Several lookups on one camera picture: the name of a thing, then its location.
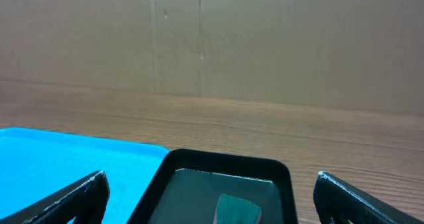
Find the blue tray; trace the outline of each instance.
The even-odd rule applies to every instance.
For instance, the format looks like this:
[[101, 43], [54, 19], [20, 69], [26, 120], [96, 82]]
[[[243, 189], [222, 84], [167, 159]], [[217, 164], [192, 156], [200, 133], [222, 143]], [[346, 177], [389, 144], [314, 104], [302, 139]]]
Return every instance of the blue tray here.
[[0, 129], [0, 219], [104, 170], [111, 195], [103, 223], [126, 223], [167, 153], [152, 144]]

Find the cardboard wall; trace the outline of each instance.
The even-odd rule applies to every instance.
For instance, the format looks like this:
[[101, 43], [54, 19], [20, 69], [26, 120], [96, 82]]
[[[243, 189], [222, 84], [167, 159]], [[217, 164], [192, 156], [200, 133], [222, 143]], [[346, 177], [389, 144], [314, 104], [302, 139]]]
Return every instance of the cardboard wall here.
[[424, 113], [424, 0], [0, 0], [0, 78]]

